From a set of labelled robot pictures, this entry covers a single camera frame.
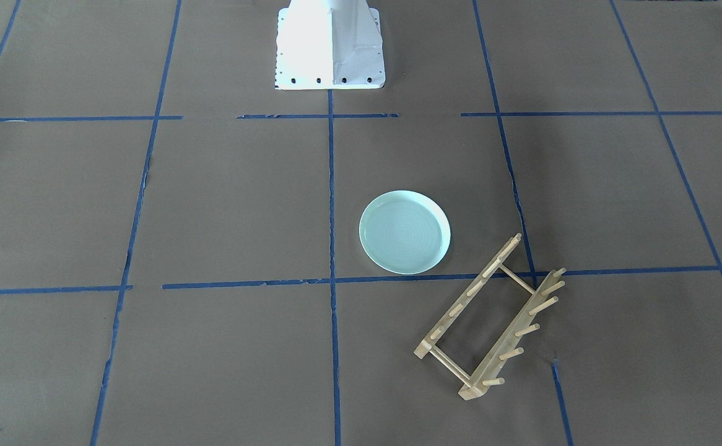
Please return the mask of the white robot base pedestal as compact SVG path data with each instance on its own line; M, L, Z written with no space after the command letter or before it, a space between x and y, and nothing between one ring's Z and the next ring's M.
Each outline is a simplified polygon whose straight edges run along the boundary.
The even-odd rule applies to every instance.
M279 9L277 90L380 89L385 84L380 14L367 1L291 1Z

